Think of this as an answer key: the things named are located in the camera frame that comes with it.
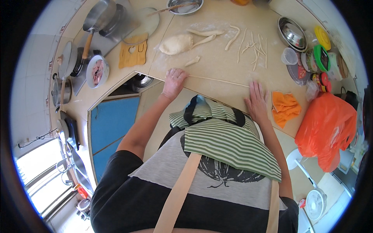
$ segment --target blue cabinet door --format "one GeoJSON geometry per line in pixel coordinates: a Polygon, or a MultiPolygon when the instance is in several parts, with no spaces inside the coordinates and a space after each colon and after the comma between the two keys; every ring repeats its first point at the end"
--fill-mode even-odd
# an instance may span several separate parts
{"type": "Polygon", "coordinates": [[[91,111],[93,155],[126,135],[135,123],[139,100],[140,97],[135,97],[103,102],[91,111]]]}
{"type": "Polygon", "coordinates": [[[107,161],[113,155],[121,140],[114,142],[102,151],[93,156],[93,165],[96,173],[97,182],[100,182],[102,174],[104,173],[107,161]]]}

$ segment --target striped apron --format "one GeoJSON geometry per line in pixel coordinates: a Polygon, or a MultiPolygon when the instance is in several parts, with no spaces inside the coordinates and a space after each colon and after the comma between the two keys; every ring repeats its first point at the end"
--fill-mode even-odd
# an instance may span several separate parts
{"type": "Polygon", "coordinates": [[[170,122],[172,128],[185,128],[185,151],[281,182],[275,157],[241,111],[197,95],[182,111],[171,113],[170,122]]]}

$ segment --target green striped cloth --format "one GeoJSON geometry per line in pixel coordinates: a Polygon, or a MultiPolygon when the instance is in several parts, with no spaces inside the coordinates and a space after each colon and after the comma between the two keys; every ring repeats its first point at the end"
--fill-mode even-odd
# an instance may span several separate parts
{"type": "Polygon", "coordinates": [[[236,122],[231,108],[198,96],[192,121],[213,119],[188,127],[184,111],[171,113],[173,127],[185,128],[185,151],[194,152],[226,163],[236,169],[247,170],[281,182],[281,169],[269,149],[259,139],[254,122],[245,116],[239,127],[220,119],[236,122]]]}

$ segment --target chopsticks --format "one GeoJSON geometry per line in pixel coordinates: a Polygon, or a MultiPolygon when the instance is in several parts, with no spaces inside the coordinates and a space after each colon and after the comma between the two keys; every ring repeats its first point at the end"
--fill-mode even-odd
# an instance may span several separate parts
{"type": "Polygon", "coordinates": [[[182,6],[189,6],[189,5],[195,5],[195,4],[197,4],[197,3],[193,2],[193,3],[185,3],[185,4],[176,5],[176,6],[171,6],[171,7],[168,7],[168,8],[164,8],[164,9],[161,9],[161,10],[154,11],[153,13],[150,13],[147,16],[155,15],[155,14],[161,13],[161,12],[166,11],[166,10],[173,10],[175,8],[179,8],[179,7],[182,7],[182,6]]]}

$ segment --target heart cutout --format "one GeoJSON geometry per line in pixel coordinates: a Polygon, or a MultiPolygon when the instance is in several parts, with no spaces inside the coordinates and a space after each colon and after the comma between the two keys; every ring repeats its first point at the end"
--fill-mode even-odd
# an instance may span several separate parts
{"type": "Polygon", "coordinates": [[[130,54],[134,53],[135,50],[136,50],[136,46],[130,47],[130,48],[128,49],[128,51],[129,51],[130,54]]]}

